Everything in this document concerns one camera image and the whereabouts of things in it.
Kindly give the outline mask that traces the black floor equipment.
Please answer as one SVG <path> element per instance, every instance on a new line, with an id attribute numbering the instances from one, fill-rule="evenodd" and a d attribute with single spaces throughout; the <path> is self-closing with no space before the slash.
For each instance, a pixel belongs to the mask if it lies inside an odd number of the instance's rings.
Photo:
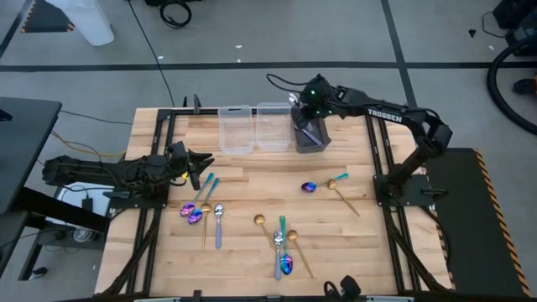
<path id="1" fill-rule="evenodd" d="M 537 0 L 501 0 L 493 16 L 509 46 L 537 34 Z"/>

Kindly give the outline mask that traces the grey plastic bin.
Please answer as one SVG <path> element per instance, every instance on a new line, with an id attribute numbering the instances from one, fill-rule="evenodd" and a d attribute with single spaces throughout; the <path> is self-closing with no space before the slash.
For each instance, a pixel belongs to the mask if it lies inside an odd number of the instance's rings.
<path id="1" fill-rule="evenodd" d="M 331 138 L 328 136 L 323 118 L 307 120 L 298 111 L 291 112 L 294 126 L 295 147 L 299 154 L 323 152 Z"/>

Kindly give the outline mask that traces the white board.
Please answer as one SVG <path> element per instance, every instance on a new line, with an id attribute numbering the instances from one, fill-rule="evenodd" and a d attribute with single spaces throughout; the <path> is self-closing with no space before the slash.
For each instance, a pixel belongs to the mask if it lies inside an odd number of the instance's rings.
<path id="1" fill-rule="evenodd" d="M 105 192 L 112 192 L 110 185 L 97 185 L 86 182 L 75 182 L 63 188 L 57 199 L 72 206 L 83 207 L 84 199 L 91 199 L 92 212 L 100 216 L 109 216 L 110 199 L 104 196 Z"/>

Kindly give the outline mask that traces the small black hazard-edged mat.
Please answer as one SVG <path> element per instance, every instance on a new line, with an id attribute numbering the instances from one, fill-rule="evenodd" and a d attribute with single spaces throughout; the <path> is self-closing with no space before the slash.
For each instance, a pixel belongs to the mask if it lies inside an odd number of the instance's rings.
<path id="1" fill-rule="evenodd" d="M 23 34 L 71 32 L 75 25 L 57 7 L 33 0 L 20 32 Z"/>

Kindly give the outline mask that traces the black bulky knob clamp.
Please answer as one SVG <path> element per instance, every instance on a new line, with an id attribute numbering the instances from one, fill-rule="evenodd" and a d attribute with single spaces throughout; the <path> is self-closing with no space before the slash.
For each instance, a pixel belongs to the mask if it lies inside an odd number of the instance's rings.
<path id="1" fill-rule="evenodd" d="M 340 282 L 341 288 L 338 289 L 331 281 L 323 284 L 325 302 L 356 302 L 362 290 L 357 281 L 346 275 Z"/>

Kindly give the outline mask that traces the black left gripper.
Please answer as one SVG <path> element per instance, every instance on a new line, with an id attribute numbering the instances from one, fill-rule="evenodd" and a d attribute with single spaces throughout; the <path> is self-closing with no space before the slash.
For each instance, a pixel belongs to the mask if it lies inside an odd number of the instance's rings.
<path id="1" fill-rule="evenodd" d="M 189 153 L 182 141 L 172 143 L 168 146 L 165 149 L 165 155 L 167 158 L 166 176 L 169 179 L 176 179 L 187 172 L 194 190 L 201 188 L 197 168 L 207 168 L 214 162 L 212 154 L 191 153 L 190 163 L 192 165 L 190 165 Z"/>

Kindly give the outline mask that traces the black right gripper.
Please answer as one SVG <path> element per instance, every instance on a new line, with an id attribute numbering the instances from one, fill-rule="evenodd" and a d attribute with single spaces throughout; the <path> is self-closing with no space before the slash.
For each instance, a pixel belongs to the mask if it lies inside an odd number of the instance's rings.
<path id="1" fill-rule="evenodd" d="M 333 97 L 336 89 L 321 74 L 316 75 L 304 88 L 304 116 L 307 120 L 328 117 L 335 114 Z M 291 117 L 295 122 L 295 130 L 304 132 L 309 122 L 303 120 L 299 107 L 291 108 Z"/>

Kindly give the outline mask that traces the clear plastic bin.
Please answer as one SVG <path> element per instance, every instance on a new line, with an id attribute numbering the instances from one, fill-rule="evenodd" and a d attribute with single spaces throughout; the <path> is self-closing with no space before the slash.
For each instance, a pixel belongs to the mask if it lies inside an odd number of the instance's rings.
<path id="1" fill-rule="evenodd" d="M 262 102 L 256 108 L 256 143 L 266 152 L 283 152 L 290 144 L 290 109 L 285 102 Z"/>

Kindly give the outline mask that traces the person's shoe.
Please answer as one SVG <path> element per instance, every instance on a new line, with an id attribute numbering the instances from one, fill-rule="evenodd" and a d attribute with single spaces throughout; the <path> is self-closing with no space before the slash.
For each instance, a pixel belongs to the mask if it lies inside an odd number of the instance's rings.
<path id="1" fill-rule="evenodd" d="M 537 80 L 535 78 L 527 78 L 516 81 L 513 85 L 513 91 L 520 95 L 537 94 Z"/>

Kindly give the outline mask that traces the large black hazard-edged mat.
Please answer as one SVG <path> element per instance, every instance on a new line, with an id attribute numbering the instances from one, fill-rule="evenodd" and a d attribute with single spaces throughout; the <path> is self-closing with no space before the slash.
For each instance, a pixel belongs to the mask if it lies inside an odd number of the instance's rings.
<path id="1" fill-rule="evenodd" d="M 459 294 L 530 297 L 507 222 L 481 153 L 449 148 L 426 164 L 447 195 L 435 203 L 449 246 L 448 272 Z"/>

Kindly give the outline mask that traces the frosted plastic bin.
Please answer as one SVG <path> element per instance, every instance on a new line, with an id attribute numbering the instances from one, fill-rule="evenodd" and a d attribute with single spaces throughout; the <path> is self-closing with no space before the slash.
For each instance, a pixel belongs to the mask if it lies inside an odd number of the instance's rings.
<path id="1" fill-rule="evenodd" d="M 219 148 L 227 155 L 253 151 L 252 108 L 248 105 L 219 107 Z"/>

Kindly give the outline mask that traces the black desk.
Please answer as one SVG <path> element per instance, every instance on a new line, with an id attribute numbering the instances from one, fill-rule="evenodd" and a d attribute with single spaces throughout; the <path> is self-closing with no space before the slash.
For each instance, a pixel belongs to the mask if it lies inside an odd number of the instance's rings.
<path id="1" fill-rule="evenodd" d="M 0 96 L 0 277 L 31 215 L 106 233 L 110 220 L 24 186 L 62 104 Z"/>

